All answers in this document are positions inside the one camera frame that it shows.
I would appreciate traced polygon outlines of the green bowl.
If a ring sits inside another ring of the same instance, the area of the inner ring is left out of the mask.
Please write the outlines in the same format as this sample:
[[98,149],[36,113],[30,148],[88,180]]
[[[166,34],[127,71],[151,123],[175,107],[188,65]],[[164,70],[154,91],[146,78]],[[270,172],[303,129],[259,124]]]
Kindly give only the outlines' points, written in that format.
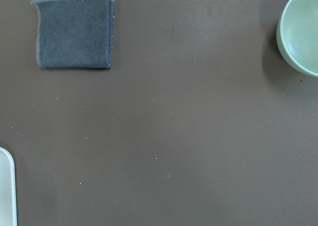
[[318,0],[288,0],[278,21],[276,42],[295,70],[318,76]]

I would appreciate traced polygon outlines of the cream rabbit tray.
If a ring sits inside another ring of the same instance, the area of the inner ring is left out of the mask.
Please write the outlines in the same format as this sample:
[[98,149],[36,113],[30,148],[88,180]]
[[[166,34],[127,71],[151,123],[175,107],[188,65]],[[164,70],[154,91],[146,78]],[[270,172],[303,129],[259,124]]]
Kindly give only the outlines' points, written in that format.
[[17,226],[14,160],[4,148],[0,148],[0,225]]

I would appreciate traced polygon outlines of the grey folded cloth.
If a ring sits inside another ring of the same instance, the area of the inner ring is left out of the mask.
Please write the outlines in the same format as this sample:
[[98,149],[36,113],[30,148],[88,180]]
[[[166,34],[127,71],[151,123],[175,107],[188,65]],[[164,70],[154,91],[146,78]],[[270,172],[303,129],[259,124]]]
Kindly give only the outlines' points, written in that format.
[[33,0],[36,61],[45,69],[111,67],[115,0]]

